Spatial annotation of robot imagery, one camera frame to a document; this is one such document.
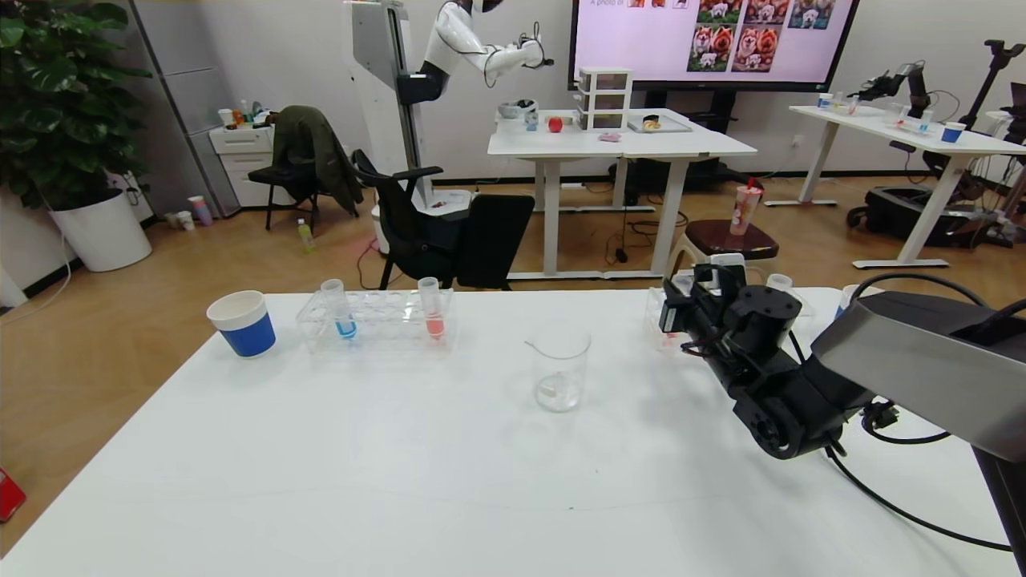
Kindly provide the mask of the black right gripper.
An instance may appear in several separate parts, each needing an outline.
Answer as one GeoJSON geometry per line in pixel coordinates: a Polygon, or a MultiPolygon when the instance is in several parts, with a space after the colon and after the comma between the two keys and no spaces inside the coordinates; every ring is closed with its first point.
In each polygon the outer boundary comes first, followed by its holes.
{"type": "Polygon", "coordinates": [[[670,278],[662,280],[664,300],[659,321],[662,333],[714,335],[718,328],[719,302],[690,299],[693,281],[683,277],[682,284],[670,278]]]}

